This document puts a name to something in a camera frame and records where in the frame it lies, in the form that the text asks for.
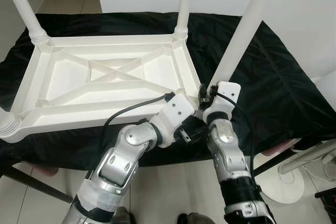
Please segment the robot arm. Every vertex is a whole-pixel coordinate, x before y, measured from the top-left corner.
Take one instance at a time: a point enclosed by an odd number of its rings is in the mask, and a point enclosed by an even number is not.
[[[218,84],[218,92],[231,92],[235,101],[239,91],[238,84]],[[225,219],[229,224],[275,223],[238,147],[238,138],[229,121],[233,108],[222,98],[215,97],[203,113],[209,127],[207,145],[226,203]],[[139,158],[155,146],[170,146],[175,131],[194,113],[192,102],[178,94],[150,122],[125,126],[119,132],[115,147],[107,150],[91,178],[83,181],[62,224],[110,223],[138,170]]]

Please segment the black fabric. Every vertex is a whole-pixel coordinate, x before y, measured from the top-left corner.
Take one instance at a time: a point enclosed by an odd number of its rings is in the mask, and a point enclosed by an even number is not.
[[[176,13],[114,13],[37,15],[51,37],[171,34]],[[240,17],[191,14],[187,46],[202,83],[208,84]],[[0,64],[0,106],[9,110],[33,51],[27,30]],[[336,137],[336,113],[299,67],[274,32],[262,23],[232,82],[241,85],[238,104],[251,118],[255,152],[282,141],[303,137],[302,147]],[[248,127],[239,111],[233,113],[240,145],[249,152]],[[120,125],[109,127],[113,137]],[[88,169],[98,155],[100,127],[41,133],[16,144],[0,141],[0,164],[26,160],[73,169]],[[205,141],[173,144],[148,152],[140,165],[158,165],[210,158]]]

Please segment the electrical cable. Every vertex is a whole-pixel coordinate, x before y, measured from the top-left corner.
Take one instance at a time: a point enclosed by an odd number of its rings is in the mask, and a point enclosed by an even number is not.
[[[226,101],[228,101],[229,103],[231,103],[233,106],[235,106],[240,112],[241,114],[243,115],[245,121],[246,121],[246,124],[249,128],[249,134],[252,136],[252,139],[251,139],[251,146],[250,146],[250,174],[251,174],[251,179],[254,183],[254,185],[256,186],[256,181],[255,181],[255,176],[254,176],[254,168],[253,168],[253,159],[254,159],[254,143],[253,143],[253,131],[252,131],[252,126],[251,126],[251,123],[250,123],[250,120],[248,119],[245,111],[236,103],[234,102],[233,100],[231,100],[229,97],[221,94],[221,93],[218,93],[217,91],[213,91],[210,93],[211,96],[214,96],[214,95],[217,95],[223,99],[225,99]]]
[[[128,107],[128,108],[125,108],[125,109],[123,109],[123,110],[120,110],[120,111],[118,111],[117,113],[115,113],[114,115],[110,116],[110,117],[106,120],[106,122],[105,122],[105,124],[104,124],[104,126],[103,126],[103,130],[102,130],[102,132],[101,132],[100,141],[99,141],[99,147],[98,147],[98,153],[101,155],[102,152],[104,151],[104,145],[103,145],[103,144],[104,144],[104,139],[105,139],[105,136],[106,136],[107,127],[109,126],[109,124],[111,123],[111,121],[112,121],[113,119],[115,119],[117,116],[119,116],[119,115],[121,115],[121,114],[123,114],[123,113],[126,113],[126,112],[128,112],[128,111],[130,111],[130,110],[134,110],[134,109],[136,109],[136,108],[139,108],[139,107],[142,107],[142,106],[145,106],[145,105],[154,103],[154,102],[161,101],[162,99],[165,99],[165,98],[166,98],[168,95],[170,95],[170,94],[171,94],[171,93],[167,93],[167,94],[164,94],[164,95],[162,95],[162,96],[160,96],[160,97],[158,97],[158,98],[154,98],[154,99],[151,99],[151,100],[148,100],[148,101],[140,102],[140,103],[138,103],[138,104],[135,104],[135,105],[133,105],[133,106],[130,106],[130,107]],[[85,179],[88,179],[88,178],[90,177],[90,175],[91,175],[93,169],[98,165],[98,162],[95,163],[95,165],[94,165],[90,170],[88,170],[88,172],[87,172],[87,174],[86,174],[86,176],[85,176]]]

